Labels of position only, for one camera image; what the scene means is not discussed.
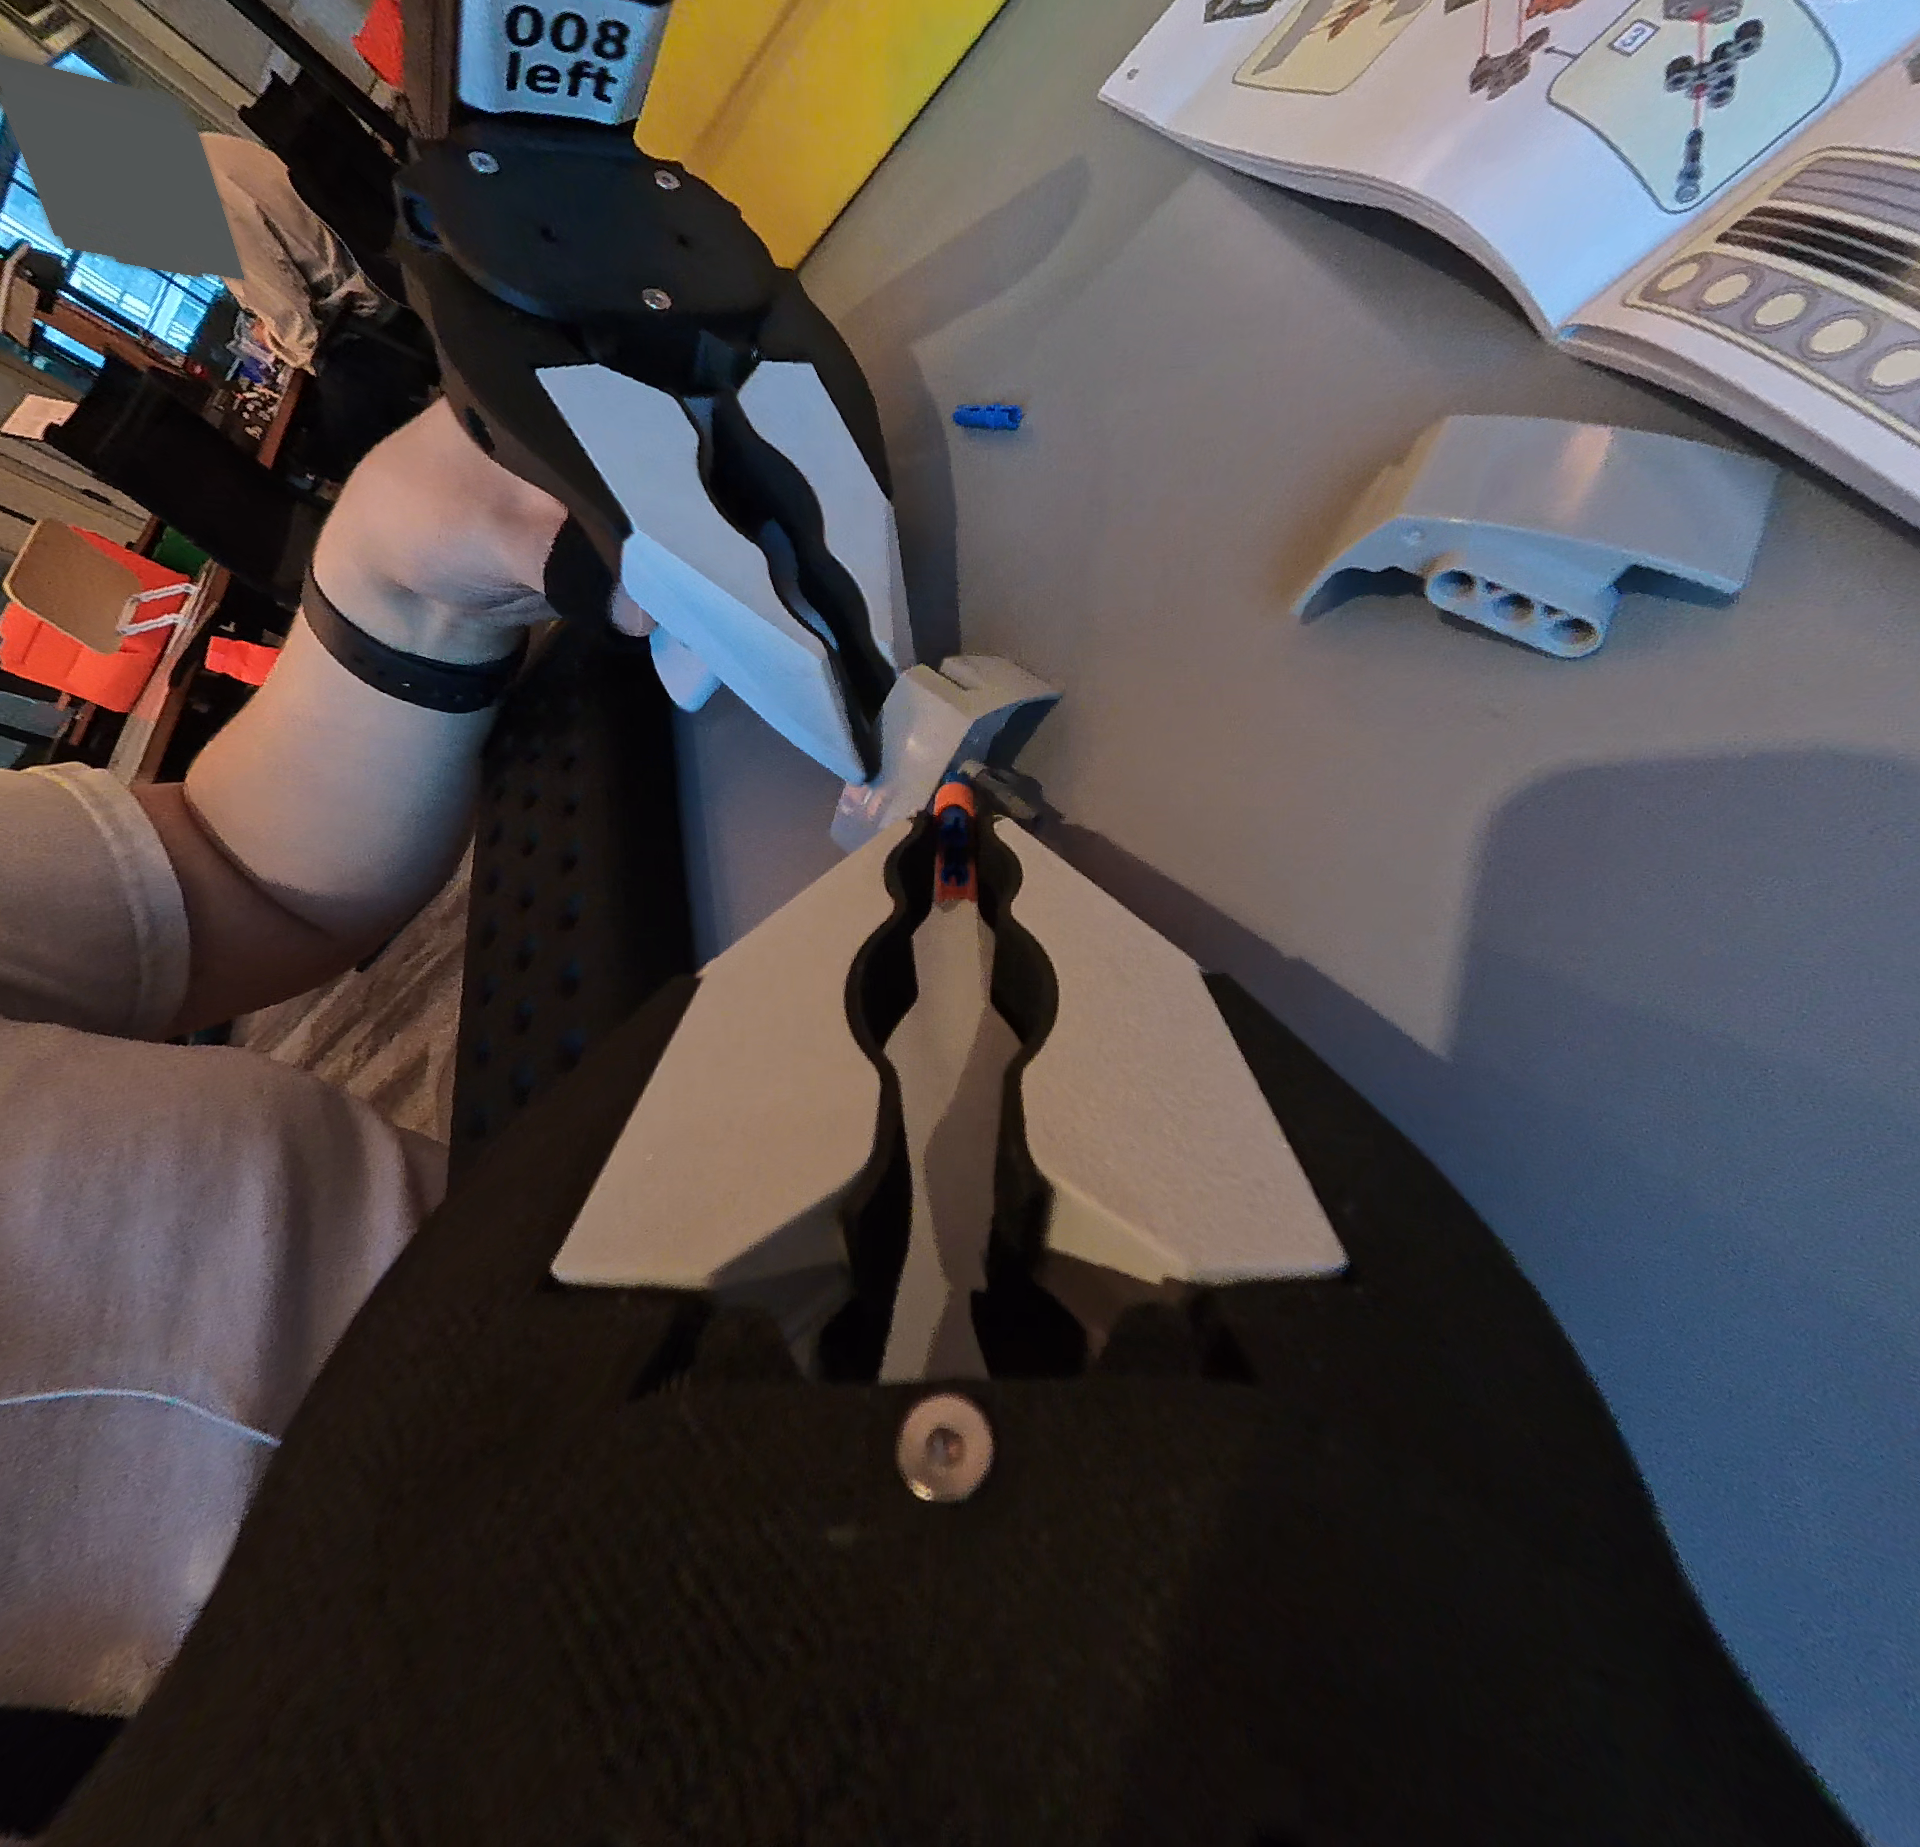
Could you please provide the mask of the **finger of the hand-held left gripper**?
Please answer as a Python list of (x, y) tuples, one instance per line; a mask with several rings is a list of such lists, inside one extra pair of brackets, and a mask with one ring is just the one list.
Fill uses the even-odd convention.
[[(695, 417), (672, 392), (609, 367), (549, 367), (538, 376), (629, 519), (620, 556), (625, 596), (736, 692), (726, 676), (733, 650), (749, 644), (753, 622), (733, 598), (749, 540), (698, 476)], [(867, 780), (878, 763), (871, 735), (784, 739), (844, 780)]]
[(901, 531), (815, 367), (762, 361), (718, 396), (718, 507), (749, 540), (736, 692), (784, 735), (878, 735), (912, 663)]

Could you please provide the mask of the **black wristband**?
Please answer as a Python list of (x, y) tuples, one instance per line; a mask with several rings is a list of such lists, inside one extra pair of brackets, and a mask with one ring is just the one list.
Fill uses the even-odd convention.
[(490, 663), (445, 663), (399, 650), (359, 629), (325, 593), (316, 566), (301, 576), (301, 622), (325, 653), (356, 684), (410, 709), (468, 718), (503, 702), (524, 665), (524, 635), (514, 653)]

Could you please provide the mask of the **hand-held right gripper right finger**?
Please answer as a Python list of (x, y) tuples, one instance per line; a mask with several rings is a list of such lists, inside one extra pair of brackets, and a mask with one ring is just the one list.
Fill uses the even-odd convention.
[(976, 894), (993, 1008), (1020, 1045), (971, 1298), (985, 1370), (1088, 1364), (1049, 1257), (1180, 1295), (1347, 1271), (1197, 961), (1008, 818), (980, 818)]

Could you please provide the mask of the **person's left forearm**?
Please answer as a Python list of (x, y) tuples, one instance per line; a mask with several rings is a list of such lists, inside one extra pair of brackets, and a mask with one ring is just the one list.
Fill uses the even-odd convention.
[(162, 1034), (322, 989), (432, 902), (468, 849), (491, 721), (373, 691), (296, 620), (185, 779), (136, 790), (190, 924)]

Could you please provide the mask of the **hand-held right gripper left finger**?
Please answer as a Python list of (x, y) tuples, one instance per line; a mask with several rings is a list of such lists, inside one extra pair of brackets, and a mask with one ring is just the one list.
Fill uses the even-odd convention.
[(721, 952), (554, 1257), (565, 1284), (704, 1290), (877, 1379), (910, 1227), (889, 1036), (919, 999), (919, 821)]

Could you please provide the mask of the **yellow parts bin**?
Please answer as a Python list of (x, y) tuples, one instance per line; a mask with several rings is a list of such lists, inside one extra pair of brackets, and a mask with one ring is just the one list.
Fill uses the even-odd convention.
[(675, 0), (638, 146), (799, 265), (1008, 0)]

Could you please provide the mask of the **orange storage bin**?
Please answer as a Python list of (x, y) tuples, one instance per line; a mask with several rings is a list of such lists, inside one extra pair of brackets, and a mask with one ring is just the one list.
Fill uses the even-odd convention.
[(39, 519), (2, 580), (2, 671), (128, 712), (193, 593), (111, 537)]

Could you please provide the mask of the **person's left hand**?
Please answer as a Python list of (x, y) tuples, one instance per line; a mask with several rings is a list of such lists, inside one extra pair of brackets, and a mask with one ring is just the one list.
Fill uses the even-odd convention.
[(440, 663), (494, 663), (556, 617), (565, 507), (469, 439), (450, 400), (381, 439), (325, 521), (316, 580), (356, 629)]

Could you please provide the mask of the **open instruction manual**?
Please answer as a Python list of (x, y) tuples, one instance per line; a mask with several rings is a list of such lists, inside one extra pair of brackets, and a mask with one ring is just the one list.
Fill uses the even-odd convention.
[(1176, 0), (1101, 101), (1916, 521), (1916, 0)]

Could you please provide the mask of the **grey curved panel piece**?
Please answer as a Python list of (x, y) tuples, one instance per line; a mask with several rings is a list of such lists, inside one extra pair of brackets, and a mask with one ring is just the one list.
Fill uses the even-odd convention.
[(882, 766), (838, 800), (830, 835), (857, 851), (896, 821), (916, 818), (967, 763), (1013, 770), (1059, 691), (1003, 657), (916, 663), (882, 702)]
[(1441, 417), (1360, 493), (1297, 593), (1309, 617), (1397, 571), (1450, 617), (1553, 658), (1603, 646), (1621, 576), (1733, 598), (1781, 467), (1681, 435), (1553, 417)]

